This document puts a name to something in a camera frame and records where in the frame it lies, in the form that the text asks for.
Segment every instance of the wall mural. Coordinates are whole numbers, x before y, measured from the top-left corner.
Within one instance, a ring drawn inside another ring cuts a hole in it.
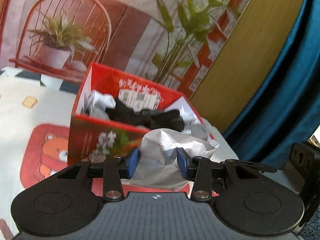
[[[0,68],[80,83],[90,62],[190,98],[250,0],[10,0]]]

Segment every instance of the yellow wall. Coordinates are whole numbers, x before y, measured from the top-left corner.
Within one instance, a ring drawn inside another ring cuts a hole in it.
[[[262,84],[303,0],[251,0],[191,98],[199,114],[224,132]]]

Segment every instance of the teal satin fabric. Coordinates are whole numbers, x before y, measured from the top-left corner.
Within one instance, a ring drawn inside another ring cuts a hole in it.
[[[304,0],[268,76],[224,137],[239,159],[280,168],[292,143],[319,125],[320,0]]]

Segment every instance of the white label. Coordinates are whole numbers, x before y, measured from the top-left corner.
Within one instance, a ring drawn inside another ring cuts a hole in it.
[[[128,108],[134,111],[141,111],[142,109],[157,109],[161,96],[149,93],[137,92],[129,89],[120,89],[119,100]]]

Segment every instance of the orange cartoon bear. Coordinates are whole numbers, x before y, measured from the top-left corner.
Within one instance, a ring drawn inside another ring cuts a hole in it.
[[[36,167],[34,176],[39,181],[55,174],[67,166],[68,139],[48,133],[42,145],[41,162]]]

